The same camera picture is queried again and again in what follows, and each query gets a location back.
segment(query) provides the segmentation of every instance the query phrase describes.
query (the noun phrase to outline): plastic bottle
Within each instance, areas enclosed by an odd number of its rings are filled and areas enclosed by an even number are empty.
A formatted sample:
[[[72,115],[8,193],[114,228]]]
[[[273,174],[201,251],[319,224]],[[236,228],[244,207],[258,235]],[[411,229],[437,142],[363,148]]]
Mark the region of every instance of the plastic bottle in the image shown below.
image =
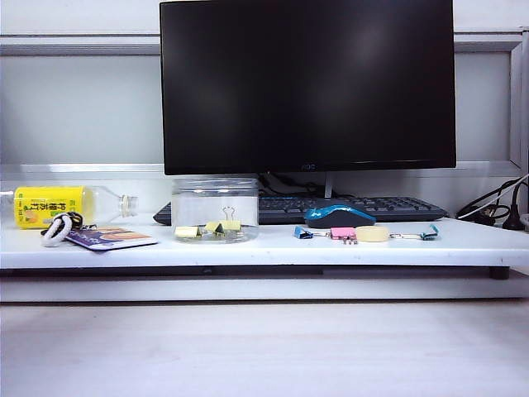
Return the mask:
[[[137,200],[104,186],[21,186],[14,193],[13,212],[23,229],[48,227],[55,215],[70,211],[83,215],[84,224],[104,225],[135,216]]]

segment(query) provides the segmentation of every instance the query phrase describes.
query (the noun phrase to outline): jar lid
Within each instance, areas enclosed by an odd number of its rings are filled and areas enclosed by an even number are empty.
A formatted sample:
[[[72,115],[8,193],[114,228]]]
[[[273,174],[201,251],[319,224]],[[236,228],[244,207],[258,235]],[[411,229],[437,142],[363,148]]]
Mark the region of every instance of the jar lid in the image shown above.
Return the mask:
[[[252,190],[257,189],[256,178],[229,178],[204,175],[198,177],[178,177],[174,179],[174,187],[180,191],[219,190]]]

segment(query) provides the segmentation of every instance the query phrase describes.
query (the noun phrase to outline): yellow bottle label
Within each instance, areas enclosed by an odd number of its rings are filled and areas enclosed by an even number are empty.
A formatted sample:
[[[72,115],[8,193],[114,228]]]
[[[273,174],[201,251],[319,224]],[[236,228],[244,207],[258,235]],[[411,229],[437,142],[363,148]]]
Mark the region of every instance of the yellow bottle label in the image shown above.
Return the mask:
[[[83,186],[22,186],[15,191],[15,223],[22,228],[48,227],[55,215],[83,213]]]

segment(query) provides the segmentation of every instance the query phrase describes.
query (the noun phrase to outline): clear plastic jar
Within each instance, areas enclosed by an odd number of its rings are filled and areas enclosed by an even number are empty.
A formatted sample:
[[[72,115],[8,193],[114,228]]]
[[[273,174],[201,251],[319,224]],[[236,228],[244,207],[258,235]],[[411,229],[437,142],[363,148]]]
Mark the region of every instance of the clear plastic jar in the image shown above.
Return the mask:
[[[245,242],[259,234],[255,178],[214,176],[174,180],[171,224],[182,242]]]

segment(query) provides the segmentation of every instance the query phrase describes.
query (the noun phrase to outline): monitor stand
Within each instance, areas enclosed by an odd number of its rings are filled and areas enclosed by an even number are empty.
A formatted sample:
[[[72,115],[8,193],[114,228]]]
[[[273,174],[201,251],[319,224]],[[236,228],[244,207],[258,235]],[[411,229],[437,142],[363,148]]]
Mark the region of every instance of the monitor stand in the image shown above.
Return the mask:
[[[325,173],[325,199],[332,197],[332,184],[334,183],[334,172],[327,171]]]

